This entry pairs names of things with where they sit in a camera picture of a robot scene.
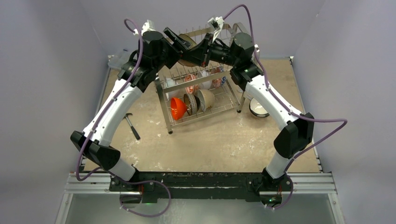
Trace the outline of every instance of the white bracket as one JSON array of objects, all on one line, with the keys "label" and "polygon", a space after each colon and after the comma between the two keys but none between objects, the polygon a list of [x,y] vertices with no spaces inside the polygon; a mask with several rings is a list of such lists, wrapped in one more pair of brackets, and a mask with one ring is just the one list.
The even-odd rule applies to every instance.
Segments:
[{"label": "white bracket", "polygon": [[221,30],[223,29],[223,25],[224,25],[223,17],[216,17],[216,18],[212,17],[208,21],[208,24],[214,29],[213,40],[212,40],[212,42],[214,42],[217,36],[220,34]]},{"label": "white bracket", "polygon": [[[143,24],[143,27],[141,28],[141,34],[143,35],[144,32],[147,31],[155,31],[156,28],[154,27],[154,23],[151,20],[147,20],[147,22],[145,22]],[[138,35],[139,33],[137,32],[137,29],[134,29],[134,35]]]}]

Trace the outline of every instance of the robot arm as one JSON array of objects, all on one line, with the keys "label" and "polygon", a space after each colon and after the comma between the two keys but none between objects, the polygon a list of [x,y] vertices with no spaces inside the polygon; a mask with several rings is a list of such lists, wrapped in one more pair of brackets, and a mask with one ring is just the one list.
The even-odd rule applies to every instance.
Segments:
[{"label": "robot arm", "polygon": [[[313,122],[290,115],[266,90],[263,72],[252,61],[255,47],[251,36],[246,33],[237,33],[231,45],[227,46],[221,40],[215,39],[213,34],[208,33],[202,42],[189,49],[190,43],[178,37],[170,29],[166,28],[164,33],[173,41],[172,44],[160,32],[148,29],[143,33],[141,64],[131,84],[117,98],[113,98],[114,93],[126,82],[136,65],[136,60],[133,59],[134,54],[123,65],[119,79],[105,105],[111,100],[115,102],[106,111],[96,131],[91,135],[84,149],[84,155],[104,170],[112,172],[125,181],[138,181],[134,179],[138,170],[127,164],[121,158],[120,152],[110,146],[114,132],[125,113],[146,90],[147,86],[157,78],[157,72],[163,66],[171,68],[179,59],[183,59],[197,66],[205,67],[212,60],[231,65],[233,67],[230,71],[232,80],[257,99],[277,122],[281,132],[274,141],[276,154],[262,174],[264,181],[269,184],[281,180],[290,159],[311,142]],[[271,89],[283,103],[290,105],[273,87]],[[301,114],[291,105],[290,107],[293,112]],[[309,113],[302,116],[313,118]],[[98,115],[84,128],[82,133],[74,131],[71,135],[71,140],[78,150],[81,150],[83,142],[97,118]]]}]

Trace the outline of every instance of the cable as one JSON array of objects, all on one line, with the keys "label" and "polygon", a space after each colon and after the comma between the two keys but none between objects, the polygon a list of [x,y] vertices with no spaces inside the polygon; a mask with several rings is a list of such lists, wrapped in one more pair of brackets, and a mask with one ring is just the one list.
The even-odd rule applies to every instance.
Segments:
[{"label": "cable", "polygon": [[291,181],[291,178],[290,178],[289,175],[286,174],[286,177],[287,177],[287,179],[288,179],[289,182],[290,182],[290,194],[289,194],[289,196],[287,196],[286,200],[285,200],[283,203],[281,203],[279,206],[273,207],[272,209],[274,209],[274,210],[275,210],[275,209],[280,209],[280,208],[283,207],[287,202],[289,202],[289,200],[290,200],[290,198],[291,198],[291,195],[293,194],[293,181]]},{"label": "cable", "polygon": [[[139,55],[138,55],[138,59],[137,59],[137,62],[136,62],[136,65],[135,65],[134,70],[132,71],[131,75],[130,75],[129,78],[126,80],[126,82],[123,84],[123,86],[114,94],[114,96],[113,96],[114,98],[117,98],[117,97],[121,94],[121,92],[124,91],[124,89],[129,85],[129,83],[130,83],[130,81],[132,80],[132,78],[134,77],[134,75],[135,75],[137,69],[139,68],[139,65],[140,65],[140,62],[141,62],[141,57],[142,57],[142,55],[143,55],[143,44],[142,44],[142,43],[143,43],[143,38],[142,38],[142,36],[141,36],[141,31],[140,31],[140,29],[138,29],[137,24],[136,24],[132,19],[126,18],[126,19],[124,19],[124,24],[125,24],[125,26],[126,26],[131,32],[135,33],[135,32],[130,28],[130,26],[128,25],[128,23],[127,23],[128,21],[131,22],[131,23],[133,23],[133,25],[136,27],[137,32],[138,32],[138,34],[139,34],[139,42],[141,43],[141,44],[140,44],[141,47],[139,47]],[[101,167],[97,167],[97,168],[93,169],[91,172],[89,172],[85,177],[83,177],[83,178],[80,177],[79,166],[80,166],[80,163],[81,163],[81,160],[82,160],[82,157],[83,157],[83,154],[84,154],[84,150],[85,150],[85,148],[86,148],[86,145],[88,144],[88,141],[91,139],[93,132],[94,132],[94,131],[96,130],[96,128],[98,127],[99,122],[102,120],[103,116],[104,116],[105,113],[108,111],[108,109],[109,109],[110,106],[113,104],[113,102],[114,102],[114,100],[111,100],[111,101],[105,106],[105,108],[103,109],[103,111],[99,114],[97,120],[95,121],[95,123],[94,123],[93,126],[92,126],[92,130],[88,133],[88,135],[87,135],[87,137],[86,137],[86,139],[85,139],[85,141],[84,141],[84,143],[83,143],[83,145],[82,145],[82,147],[81,147],[81,149],[80,149],[80,153],[78,154],[78,160],[77,160],[77,165],[76,165],[76,178],[77,178],[78,181],[84,181],[84,180],[87,179],[89,176],[91,176],[93,173],[95,173],[98,169],[101,168]],[[165,190],[168,192],[168,196],[169,196],[168,205],[166,206],[166,208],[165,208],[163,211],[161,211],[161,212],[158,213],[158,214],[154,214],[154,215],[145,215],[145,214],[141,214],[141,213],[138,213],[138,212],[129,210],[128,208],[126,208],[126,207],[122,204],[121,198],[120,198],[120,204],[121,204],[121,207],[120,207],[120,208],[123,208],[124,210],[126,210],[126,211],[128,211],[128,212],[131,212],[131,213],[133,213],[133,214],[135,214],[135,215],[142,216],[142,217],[157,217],[157,216],[160,216],[160,215],[162,215],[163,213],[165,213],[166,210],[168,210],[168,208],[169,208],[169,206],[170,206],[170,202],[171,202],[171,196],[170,196],[170,191],[169,191],[169,189],[165,186],[165,184],[163,184],[163,183],[161,183],[161,182],[158,182],[158,181],[128,182],[128,181],[122,180],[121,178],[117,177],[115,174],[113,174],[113,173],[110,172],[110,171],[107,171],[107,172],[110,173],[111,175],[115,176],[115,177],[116,177],[117,179],[119,179],[121,182],[126,183],[126,184],[136,185],[136,184],[144,184],[144,183],[154,182],[154,183],[158,183],[158,184],[162,185],[162,186],[165,188]]]},{"label": "cable", "polygon": [[[229,11],[225,16],[223,16],[223,19],[226,20],[226,18],[227,18],[232,12],[234,12],[236,9],[238,9],[238,8],[240,8],[240,7],[243,7],[243,8],[245,8],[245,10],[246,10],[247,17],[249,18],[250,34],[251,34],[251,36],[252,36],[252,42],[253,42],[253,44],[254,44],[254,43],[255,43],[255,38],[254,38],[254,36],[253,36],[252,18],[251,18],[251,16],[250,16],[249,9],[248,9],[248,7],[247,7],[245,4],[240,4],[240,5],[235,6],[233,9],[231,9],[231,11]],[[311,148],[317,146],[318,144],[320,144],[321,142],[323,142],[324,140],[326,140],[327,138],[329,138],[330,136],[332,136],[333,134],[335,134],[337,131],[339,131],[340,129],[342,129],[342,128],[348,123],[348,120],[347,120],[347,119],[344,119],[344,118],[342,118],[342,119],[311,119],[311,118],[303,117],[303,116],[298,115],[298,114],[294,113],[293,111],[291,111],[290,108],[289,108],[287,105],[285,105],[285,104],[278,98],[278,96],[276,96],[276,94],[272,91],[272,89],[269,87],[269,80],[268,80],[267,71],[265,70],[264,65],[260,62],[260,59],[259,59],[259,57],[258,57],[256,51],[254,51],[254,54],[255,54],[256,61],[258,62],[258,64],[260,65],[260,67],[261,67],[261,69],[262,69],[262,71],[263,71],[264,80],[265,80],[265,86],[267,87],[267,90],[268,90],[268,91],[271,93],[271,95],[272,95],[272,96],[273,96],[273,97],[285,108],[285,110],[287,110],[287,112],[288,112],[290,115],[293,115],[293,116],[298,117],[298,118],[300,118],[300,119],[307,120],[307,121],[311,121],[311,122],[319,122],[319,123],[342,122],[342,124],[341,124],[340,126],[338,126],[336,129],[334,129],[334,130],[333,130],[332,132],[330,132],[328,135],[326,135],[325,137],[321,138],[319,141],[315,142],[314,144],[312,144],[312,145],[309,146],[308,148],[304,149],[304,150],[301,151],[300,153],[296,154],[296,155],[290,160],[289,164],[287,165],[287,167],[286,167],[286,169],[285,169],[285,171],[287,171],[287,170],[289,169],[289,167],[291,166],[291,164],[293,163],[293,161],[294,161],[296,158],[298,158],[299,156],[301,156],[302,154],[304,154],[305,152],[307,152],[307,151],[310,150]],[[290,179],[290,177],[289,177],[288,175],[287,175],[287,177],[288,177],[288,179],[289,179],[289,181],[290,181],[290,183],[291,183],[291,191],[290,191],[290,194],[289,194],[288,198],[285,200],[284,203],[282,203],[280,206],[277,206],[277,207],[274,208],[274,209],[278,209],[278,208],[283,207],[284,204],[286,204],[286,203],[289,201],[289,199],[290,199],[290,197],[291,197],[291,195],[292,195],[292,192],[293,192],[293,182],[291,181],[291,179]]]}]

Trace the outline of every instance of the white wall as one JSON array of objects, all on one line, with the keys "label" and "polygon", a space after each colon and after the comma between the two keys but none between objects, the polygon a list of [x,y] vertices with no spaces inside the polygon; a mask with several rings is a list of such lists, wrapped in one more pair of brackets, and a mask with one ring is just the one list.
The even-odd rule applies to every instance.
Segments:
[{"label": "white wall", "polygon": [[0,223],[54,223],[106,54],[79,0],[1,0],[0,21]]},{"label": "white wall", "polygon": [[306,110],[349,120],[318,146],[348,224],[396,219],[395,21],[394,0],[326,1],[294,58]]},{"label": "white wall", "polygon": [[[137,38],[131,39],[123,24],[125,17],[139,26],[150,19],[158,31],[169,27],[175,32],[205,26],[212,16],[224,16],[234,6],[244,3],[253,20],[255,41],[261,56],[294,55],[310,24],[325,0],[81,0],[106,53],[122,49],[135,50]],[[247,29],[248,17],[243,8],[227,22],[242,22]]]}]

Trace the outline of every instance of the hammer head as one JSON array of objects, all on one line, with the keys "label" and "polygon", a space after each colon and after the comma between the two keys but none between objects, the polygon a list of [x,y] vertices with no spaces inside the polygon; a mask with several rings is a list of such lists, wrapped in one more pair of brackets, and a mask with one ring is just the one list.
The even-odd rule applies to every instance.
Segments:
[{"label": "hammer head", "polygon": [[124,118],[127,118],[129,115],[133,115],[132,113],[126,113]]}]

